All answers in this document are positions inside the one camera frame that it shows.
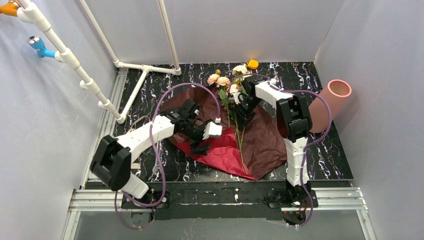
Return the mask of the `red flower bouquet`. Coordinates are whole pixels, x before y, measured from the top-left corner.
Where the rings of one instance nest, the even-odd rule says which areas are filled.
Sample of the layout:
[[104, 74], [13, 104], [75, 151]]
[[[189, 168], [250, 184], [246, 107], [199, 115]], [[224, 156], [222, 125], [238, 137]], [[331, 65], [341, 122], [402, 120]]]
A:
[[246, 127], [243, 130], [237, 129], [236, 115], [233, 110], [234, 102], [229, 100], [229, 93], [241, 92], [240, 96], [242, 96], [246, 92], [242, 83], [245, 78], [250, 76], [249, 73], [250, 71], [245, 65], [235, 66], [231, 72], [234, 80], [232, 83], [217, 69], [208, 77], [207, 83], [217, 87], [218, 96], [227, 117], [227, 120], [222, 122], [224, 124], [223, 140], [219, 140], [217, 144], [213, 145], [212, 151], [217, 155], [213, 156], [211, 161], [216, 168], [223, 172], [253, 180], [255, 177], [252, 165], [255, 160], [254, 143], [256, 139], [253, 132], [247, 130]]

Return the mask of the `red wrapping paper sheet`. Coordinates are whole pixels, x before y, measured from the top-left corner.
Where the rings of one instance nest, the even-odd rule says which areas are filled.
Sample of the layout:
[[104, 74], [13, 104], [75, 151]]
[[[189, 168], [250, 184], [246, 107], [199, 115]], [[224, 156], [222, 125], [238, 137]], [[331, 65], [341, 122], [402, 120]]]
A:
[[255, 116], [239, 131], [241, 146], [235, 137], [235, 123], [229, 122], [227, 111], [220, 108], [222, 135], [202, 142], [209, 144], [207, 155], [193, 154], [189, 139], [183, 134], [169, 137], [170, 142], [193, 160], [222, 172], [248, 180], [259, 180], [287, 161], [287, 150], [276, 121], [258, 105]]

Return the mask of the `cream ribbon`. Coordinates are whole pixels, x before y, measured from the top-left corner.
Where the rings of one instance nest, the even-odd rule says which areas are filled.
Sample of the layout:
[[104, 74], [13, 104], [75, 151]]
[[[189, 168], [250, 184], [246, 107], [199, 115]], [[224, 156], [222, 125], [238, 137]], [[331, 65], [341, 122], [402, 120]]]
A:
[[150, 119], [150, 117], [148, 116], [148, 115], [143, 115], [143, 116], [141, 116], [141, 117], [139, 117], [138, 119], [136, 119], [131, 125], [130, 125], [130, 127], [129, 127], [129, 130], [126, 132], [126, 134], [129, 134], [129, 133], [131, 133], [132, 131], [134, 131], [134, 130], [136, 130], [137, 129], [137, 124], [138, 123], [140, 123], [140, 122], [142, 122], [142, 121], [144, 121], [144, 120], [147, 120], [147, 122], [150, 122], [151, 121], [151, 119]]

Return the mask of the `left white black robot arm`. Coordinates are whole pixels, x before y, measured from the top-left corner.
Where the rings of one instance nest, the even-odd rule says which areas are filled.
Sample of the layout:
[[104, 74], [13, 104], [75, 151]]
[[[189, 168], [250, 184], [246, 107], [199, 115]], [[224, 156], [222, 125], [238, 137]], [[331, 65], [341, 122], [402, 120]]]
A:
[[189, 138], [192, 154], [206, 155], [210, 146], [203, 141], [221, 137], [220, 118], [202, 124], [195, 122], [200, 109], [197, 103], [188, 99], [180, 107], [161, 111], [153, 121], [128, 134], [104, 136], [94, 153], [90, 171], [110, 190], [123, 191], [141, 199], [149, 186], [131, 172], [131, 165], [145, 150], [163, 139], [183, 134]]

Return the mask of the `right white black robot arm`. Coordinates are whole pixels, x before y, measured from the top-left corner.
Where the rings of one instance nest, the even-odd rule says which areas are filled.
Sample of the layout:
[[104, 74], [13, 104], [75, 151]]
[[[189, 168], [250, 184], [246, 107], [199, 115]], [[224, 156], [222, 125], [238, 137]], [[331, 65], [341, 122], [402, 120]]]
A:
[[304, 96], [283, 92], [276, 86], [274, 78], [245, 80], [242, 87], [243, 90], [230, 88], [227, 94], [233, 100], [231, 106], [235, 119], [239, 121], [238, 128], [245, 127], [255, 116], [254, 108], [265, 101], [276, 111], [277, 130], [286, 147], [285, 189], [270, 193], [266, 201], [271, 208], [284, 205], [299, 207], [298, 213], [303, 214], [314, 207], [310, 178], [305, 167], [305, 147], [312, 128], [306, 99]]

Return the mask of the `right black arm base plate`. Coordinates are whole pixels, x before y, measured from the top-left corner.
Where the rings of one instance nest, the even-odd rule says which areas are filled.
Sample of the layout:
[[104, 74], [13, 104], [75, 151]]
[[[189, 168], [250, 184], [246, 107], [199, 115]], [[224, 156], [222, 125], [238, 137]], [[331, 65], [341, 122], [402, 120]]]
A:
[[300, 193], [291, 193], [287, 189], [274, 189], [269, 190], [264, 197], [264, 203], [270, 208], [300, 208], [301, 205], [304, 207], [305, 203], [307, 207], [313, 206], [314, 208], [319, 206], [318, 197], [316, 192], [311, 189], [309, 191], [310, 197], [301, 188]]

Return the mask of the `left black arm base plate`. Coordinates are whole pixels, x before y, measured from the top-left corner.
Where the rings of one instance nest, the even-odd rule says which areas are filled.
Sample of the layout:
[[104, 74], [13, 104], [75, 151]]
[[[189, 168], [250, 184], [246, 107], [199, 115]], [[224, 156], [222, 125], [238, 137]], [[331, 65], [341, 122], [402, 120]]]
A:
[[[157, 201], [162, 196], [162, 191], [154, 191], [154, 190], [148, 190], [147, 193], [142, 198], [135, 198], [132, 195], [130, 197], [134, 198], [137, 202], [143, 203], [143, 204], [156, 204]], [[166, 191], [164, 198], [162, 199], [162, 202], [156, 206], [154, 206], [154, 209], [168, 209], [170, 207], [171, 202], [171, 196], [170, 192]], [[121, 201], [121, 208], [122, 209], [145, 209], [146, 207], [140, 206], [138, 203], [134, 203], [132, 200], [128, 199], [126, 196], [122, 196]]]

